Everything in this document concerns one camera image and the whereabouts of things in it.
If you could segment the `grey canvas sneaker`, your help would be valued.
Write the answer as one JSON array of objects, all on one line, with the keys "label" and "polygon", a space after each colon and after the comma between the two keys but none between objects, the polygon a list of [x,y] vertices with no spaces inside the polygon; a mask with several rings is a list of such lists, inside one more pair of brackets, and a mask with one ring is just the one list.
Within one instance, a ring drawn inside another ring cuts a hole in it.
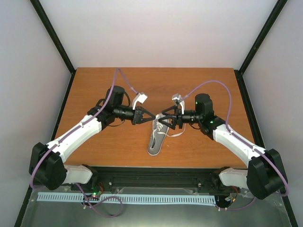
[{"label": "grey canvas sneaker", "polygon": [[163,114],[159,113],[156,115],[155,120],[152,121],[152,132],[147,147],[148,154],[151,156],[156,156],[159,154],[164,139],[169,131],[169,127],[159,122],[159,119],[164,117]]}]

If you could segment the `white shoelace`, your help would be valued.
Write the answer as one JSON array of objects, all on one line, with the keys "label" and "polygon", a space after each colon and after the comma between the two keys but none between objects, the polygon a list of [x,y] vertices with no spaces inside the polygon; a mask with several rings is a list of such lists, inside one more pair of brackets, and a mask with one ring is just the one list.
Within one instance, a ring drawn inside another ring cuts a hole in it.
[{"label": "white shoelace", "polygon": [[159,123],[158,120],[164,117],[163,114],[159,113],[156,115],[155,120],[152,122],[151,142],[152,144],[163,142],[166,137],[177,137],[184,133],[185,129],[177,134],[168,135],[169,128]]}]

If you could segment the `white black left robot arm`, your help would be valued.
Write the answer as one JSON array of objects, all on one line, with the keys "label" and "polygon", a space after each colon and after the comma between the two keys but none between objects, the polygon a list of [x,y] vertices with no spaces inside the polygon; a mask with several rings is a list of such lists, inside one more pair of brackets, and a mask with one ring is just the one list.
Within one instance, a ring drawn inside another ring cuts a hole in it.
[{"label": "white black left robot arm", "polygon": [[137,105],[146,101],[145,93],[137,93],[134,100],[128,100],[127,105],[122,104],[124,97],[128,97],[124,88],[112,86],[107,90],[106,97],[100,99],[74,127],[55,140],[34,145],[29,166],[31,188],[34,189],[34,183],[38,182],[49,190],[75,183],[82,184],[90,191],[96,189],[98,178],[91,167],[71,166],[65,162],[77,148],[115,119],[129,120],[133,125],[155,120],[152,113]]}]

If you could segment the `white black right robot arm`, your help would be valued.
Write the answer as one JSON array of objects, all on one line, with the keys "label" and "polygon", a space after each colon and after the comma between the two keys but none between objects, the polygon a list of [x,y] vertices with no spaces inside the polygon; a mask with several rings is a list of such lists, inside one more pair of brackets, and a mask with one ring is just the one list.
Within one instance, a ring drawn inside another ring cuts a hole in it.
[{"label": "white black right robot arm", "polygon": [[224,186],[248,189],[262,200],[282,189],[287,180],[280,154],[275,149],[266,150],[234,131],[225,120],[215,115],[213,102],[208,94],[195,96],[195,109],[186,110],[179,94],[173,96],[174,106],[164,110],[158,122],[171,129],[184,124],[197,124],[210,139],[225,146],[236,155],[246,169],[225,168],[219,173]]}]

